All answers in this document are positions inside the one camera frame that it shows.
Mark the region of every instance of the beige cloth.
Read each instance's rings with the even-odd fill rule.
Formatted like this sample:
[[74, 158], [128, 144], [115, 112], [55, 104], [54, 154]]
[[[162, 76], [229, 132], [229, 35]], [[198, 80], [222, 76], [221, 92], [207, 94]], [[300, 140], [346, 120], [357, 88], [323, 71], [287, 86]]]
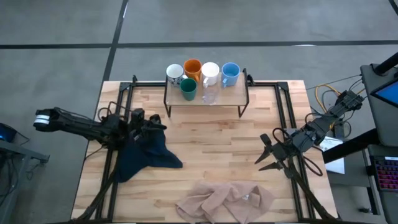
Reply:
[[241, 224], [253, 222], [266, 213], [274, 196], [254, 182], [199, 182], [177, 203], [177, 213], [189, 223], [203, 219], [215, 223], [217, 208], [224, 205]]

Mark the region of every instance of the dark blue towel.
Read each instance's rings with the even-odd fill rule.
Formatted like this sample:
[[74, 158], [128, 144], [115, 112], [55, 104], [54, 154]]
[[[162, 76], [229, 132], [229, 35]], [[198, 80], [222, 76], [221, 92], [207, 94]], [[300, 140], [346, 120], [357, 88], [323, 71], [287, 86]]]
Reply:
[[182, 168], [182, 162], [167, 150], [163, 130], [153, 131], [137, 141], [131, 138], [119, 151], [116, 180], [126, 182], [141, 169], [152, 167]]

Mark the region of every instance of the gray floor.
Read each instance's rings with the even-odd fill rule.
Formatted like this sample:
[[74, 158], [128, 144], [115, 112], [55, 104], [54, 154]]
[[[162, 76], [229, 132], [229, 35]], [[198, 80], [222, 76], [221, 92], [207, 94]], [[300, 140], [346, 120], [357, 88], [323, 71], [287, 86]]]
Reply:
[[[0, 45], [111, 43], [121, 2], [0, 0]], [[130, 0], [119, 42], [396, 40], [397, 24], [388, 0]], [[236, 62], [256, 80], [301, 79], [310, 87], [359, 74], [360, 65], [381, 62], [397, 50], [398, 45], [118, 49], [110, 80], [133, 74], [163, 80], [167, 65], [194, 57]], [[34, 131], [34, 113], [59, 106], [93, 116], [108, 54], [109, 49], [0, 50], [0, 122], [31, 137], [28, 147], [51, 154], [46, 167], [25, 182], [13, 223], [70, 217], [87, 141]], [[343, 91], [356, 80], [333, 86]], [[313, 90], [308, 97], [320, 110]], [[334, 100], [326, 95], [327, 105]], [[367, 101], [350, 121], [351, 138], [374, 127]], [[340, 215], [382, 223], [356, 211], [369, 206], [359, 200], [363, 190], [332, 185]]]

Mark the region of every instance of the orange mug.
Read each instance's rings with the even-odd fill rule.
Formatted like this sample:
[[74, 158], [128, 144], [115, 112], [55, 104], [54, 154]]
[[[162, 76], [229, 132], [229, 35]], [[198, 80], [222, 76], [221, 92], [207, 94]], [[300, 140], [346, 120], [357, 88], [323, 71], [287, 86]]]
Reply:
[[197, 83], [201, 82], [201, 63], [198, 59], [189, 59], [184, 63], [185, 74], [194, 79]]

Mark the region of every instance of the crumpled cloth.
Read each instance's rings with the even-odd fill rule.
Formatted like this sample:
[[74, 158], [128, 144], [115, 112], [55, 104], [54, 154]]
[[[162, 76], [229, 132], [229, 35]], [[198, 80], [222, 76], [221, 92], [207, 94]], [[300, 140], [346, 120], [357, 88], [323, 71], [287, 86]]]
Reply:
[[146, 138], [133, 137], [118, 153], [115, 177], [118, 182], [126, 182], [141, 169], [151, 167], [182, 168], [182, 162], [165, 145], [163, 130], [152, 131]]
[[254, 182], [203, 181], [177, 203], [177, 213], [192, 224], [203, 219], [215, 223], [217, 208], [224, 205], [238, 222], [247, 224], [265, 214], [273, 201], [274, 196]]

